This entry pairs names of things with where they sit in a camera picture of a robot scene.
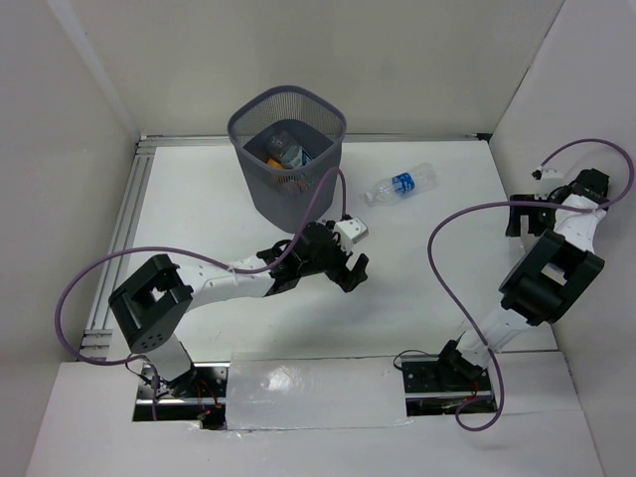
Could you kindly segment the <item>clear bottle blue label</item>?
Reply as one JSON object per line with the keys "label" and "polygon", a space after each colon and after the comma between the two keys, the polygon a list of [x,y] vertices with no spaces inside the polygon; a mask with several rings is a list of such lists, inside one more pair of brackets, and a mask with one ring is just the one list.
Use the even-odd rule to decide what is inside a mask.
{"label": "clear bottle blue label", "polygon": [[438,186],[433,166],[422,163],[395,176],[379,181],[362,198],[369,206],[388,206]]}

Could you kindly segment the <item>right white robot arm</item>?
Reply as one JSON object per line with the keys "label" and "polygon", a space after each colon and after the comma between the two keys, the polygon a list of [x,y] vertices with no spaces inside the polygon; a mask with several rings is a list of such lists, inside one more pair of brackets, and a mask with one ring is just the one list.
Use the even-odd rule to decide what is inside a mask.
{"label": "right white robot arm", "polygon": [[558,321],[604,266],[593,250],[593,238],[606,211],[609,176],[584,169],[570,183],[546,195],[510,197],[508,237],[521,234],[522,218],[537,240],[499,287],[500,305],[480,324],[449,341],[433,367],[446,390],[472,383],[488,368],[490,353],[499,352],[519,334]]}

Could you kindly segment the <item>orange juice bottle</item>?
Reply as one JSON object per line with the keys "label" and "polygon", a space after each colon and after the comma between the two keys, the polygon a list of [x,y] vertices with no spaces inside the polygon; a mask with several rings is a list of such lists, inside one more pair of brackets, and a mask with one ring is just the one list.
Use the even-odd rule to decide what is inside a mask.
{"label": "orange juice bottle", "polygon": [[266,164],[273,169],[285,170],[285,167],[280,162],[272,158],[269,158]]}

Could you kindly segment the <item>grey mesh waste bin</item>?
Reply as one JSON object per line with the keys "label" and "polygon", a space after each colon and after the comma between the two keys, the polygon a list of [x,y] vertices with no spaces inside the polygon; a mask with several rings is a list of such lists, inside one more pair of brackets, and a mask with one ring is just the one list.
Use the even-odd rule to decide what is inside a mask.
{"label": "grey mesh waste bin", "polygon": [[[272,157],[266,142],[278,130],[288,131],[312,162],[295,170],[269,167],[266,162]],[[339,109],[295,85],[273,87],[235,112],[228,134],[257,211],[281,230],[294,233],[320,189],[310,219],[320,218],[331,206],[336,184],[335,176],[323,176],[340,165],[346,131]]]}

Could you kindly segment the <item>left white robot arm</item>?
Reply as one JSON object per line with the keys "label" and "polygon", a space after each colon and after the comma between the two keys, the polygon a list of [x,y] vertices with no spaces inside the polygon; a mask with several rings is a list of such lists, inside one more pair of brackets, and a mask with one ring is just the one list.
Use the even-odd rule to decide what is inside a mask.
{"label": "left white robot arm", "polygon": [[158,383],[175,398],[193,392],[199,376],[175,330],[187,312],[236,298],[269,297],[323,274],[344,292],[366,281],[369,262],[361,254],[347,262],[353,247],[369,233],[358,218],[308,223],[297,240],[272,247],[228,266],[180,267],[167,254],[155,254],[110,295],[108,305],[133,354],[145,356]]}

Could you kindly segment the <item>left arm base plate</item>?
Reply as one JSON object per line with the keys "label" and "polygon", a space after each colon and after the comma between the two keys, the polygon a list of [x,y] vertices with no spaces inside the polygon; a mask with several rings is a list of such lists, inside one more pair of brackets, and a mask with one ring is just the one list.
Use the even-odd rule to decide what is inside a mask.
{"label": "left arm base plate", "polygon": [[229,363],[195,363],[185,378],[172,384],[160,378],[157,385],[149,364],[125,368],[137,378],[133,422],[188,421],[204,430],[227,427]]}

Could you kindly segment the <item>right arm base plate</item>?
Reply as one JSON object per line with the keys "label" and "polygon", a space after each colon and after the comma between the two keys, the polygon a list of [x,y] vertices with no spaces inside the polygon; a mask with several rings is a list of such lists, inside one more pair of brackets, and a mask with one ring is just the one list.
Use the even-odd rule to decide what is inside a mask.
{"label": "right arm base plate", "polygon": [[497,410],[487,372],[467,380],[437,367],[436,358],[418,350],[407,350],[394,358],[401,372],[406,415],[409,417],[453,414],[463,403],[464,413],[490,413]]}

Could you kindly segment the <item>aluminium frame rail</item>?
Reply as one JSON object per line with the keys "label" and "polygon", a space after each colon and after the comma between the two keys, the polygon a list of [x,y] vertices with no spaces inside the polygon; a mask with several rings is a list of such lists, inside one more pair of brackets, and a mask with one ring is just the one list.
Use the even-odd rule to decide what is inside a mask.
{"label": "aluminium frame rail", "polygon": [[[383,179],[422,163],[438,186],[388,206],[369,206],[362,194]],[[329,218],[361,218],[370,233],[360,244],[368,279],[344,293],[324,276],[287,293],[243,298],[190,312],[177,337],[197,361],[231,358],[303,359],[391,355],[408,348],[439,351],[464,329],[463,315],[488,313],[508,263],[498,212],[445,218],[465,207],[504,197],[494,159],[481,141],[348,142],[344,179]],[[126,277],[144,260],[142,246],[178,248],[188,264],[195,251],[230,262],[270,247],[284,232],[253,206],[235,152],[227,142],[180,142],[155,149],[135,164],[113,261]]]}

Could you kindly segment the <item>crushed bottle green label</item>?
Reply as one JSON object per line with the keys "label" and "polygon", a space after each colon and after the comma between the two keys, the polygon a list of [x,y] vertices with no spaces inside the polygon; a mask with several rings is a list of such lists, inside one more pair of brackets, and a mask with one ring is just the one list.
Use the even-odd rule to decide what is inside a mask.
{"label": "crushed bottle green label", "polygon": [[278,130],[267,139],[266,150],[286,169],[300,169],[313,160],[309,152],[285,130]]}

